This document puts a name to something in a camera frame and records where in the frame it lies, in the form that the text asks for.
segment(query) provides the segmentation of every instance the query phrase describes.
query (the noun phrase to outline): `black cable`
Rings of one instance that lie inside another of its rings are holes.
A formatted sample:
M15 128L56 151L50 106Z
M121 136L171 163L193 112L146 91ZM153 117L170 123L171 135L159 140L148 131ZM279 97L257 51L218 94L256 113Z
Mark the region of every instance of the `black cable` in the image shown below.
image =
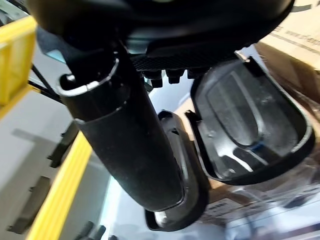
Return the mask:
M51 93L49 93L48 89L46 89L42 85L39 85L39 84L35 83L34 81L30 81L29 80L28 84L33 86L33 87L35 87L36 89L39 89L40 90L40 94L42 94L42 95L44 95L44 96L46 96L46 97L48 97L48 98L50 98L52 100L55 100L58 103L63 104L58 94L52 95Z
M44 78L44 76L42 76L42 74L39 72L39 70L36 68L35 65L32 64L32 71L34 72L34 74L40 79L40 81L43 83L43 85L46 87L46 89L48 90L48 92L52 95L52 96L56 96L56 92L53 90L53 88L49 85L49 83L47 82L47 80Z

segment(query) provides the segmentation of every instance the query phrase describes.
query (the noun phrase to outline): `open plastic lid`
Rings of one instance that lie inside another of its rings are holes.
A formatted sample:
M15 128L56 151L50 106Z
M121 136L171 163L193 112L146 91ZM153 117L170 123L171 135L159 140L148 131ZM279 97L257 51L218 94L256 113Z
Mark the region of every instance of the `open plastic lid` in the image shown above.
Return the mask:
M315 144L291 97L252 59L213 67L191 88L187 112L205 173L230 185L257 184L290 170Z

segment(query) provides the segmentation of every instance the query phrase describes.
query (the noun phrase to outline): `black cylindrical tube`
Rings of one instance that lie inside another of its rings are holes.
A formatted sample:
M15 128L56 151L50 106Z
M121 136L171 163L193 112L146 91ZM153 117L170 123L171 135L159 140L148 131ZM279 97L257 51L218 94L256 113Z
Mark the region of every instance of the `black cylindrical tube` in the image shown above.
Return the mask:
M179 204L179 167L139 75L116 60L100 82L73 88L73 81L60 78L61 99L122 188L152 212Z

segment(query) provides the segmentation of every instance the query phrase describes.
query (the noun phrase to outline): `yellow metal bar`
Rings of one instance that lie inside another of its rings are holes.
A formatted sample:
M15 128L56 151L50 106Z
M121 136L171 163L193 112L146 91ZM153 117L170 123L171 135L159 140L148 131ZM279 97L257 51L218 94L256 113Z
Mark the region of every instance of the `yellow metal bar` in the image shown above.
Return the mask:
M27 240L59 239L91 153L91 146L80 132L34 220Z
M35 86L32 86L32 85L30 85L30 86L31 86L31 88L32 88L32 91L34 91L34 92L36 92L36 93L38 93L38 94L41 93L41 90L40 90L39 88L37 88L37 87L35 87Z
M32 89L31 85L27 85L24 89L20 90L13 99L5 106L0 107L0 120Z
M0 27L0 105L28 84L37 23L28 16Z

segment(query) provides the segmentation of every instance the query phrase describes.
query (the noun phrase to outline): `black plastic housing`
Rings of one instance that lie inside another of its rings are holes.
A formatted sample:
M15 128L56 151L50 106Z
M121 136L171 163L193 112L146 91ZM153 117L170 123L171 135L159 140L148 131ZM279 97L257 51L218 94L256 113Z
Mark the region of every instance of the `black plastic housing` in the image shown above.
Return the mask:
M173 232L186 228L203 214L209 201L210 184L181 119L168 111L160 112L158 117L179 166L185 194L179 205L164 211L163 226L157 223L154 212L146 210L145 219L150 230Z
M82 85L63 75L57 88L122 188L145 209L163 211L183 200L179 166L138 73L122 59L115 57L106 78Z
M45 53L58 49L69 65L74 58L71 52L103 48L108 39L116 36L126 46L138 71L157 71L215 65L274 30L290 13L294 0L27 3L45 30L40 31L41 36L38 33L40 48Z
M188 117L206 174L229 185L273 179L302 162L315 133L253 58L233 58L194 81Z

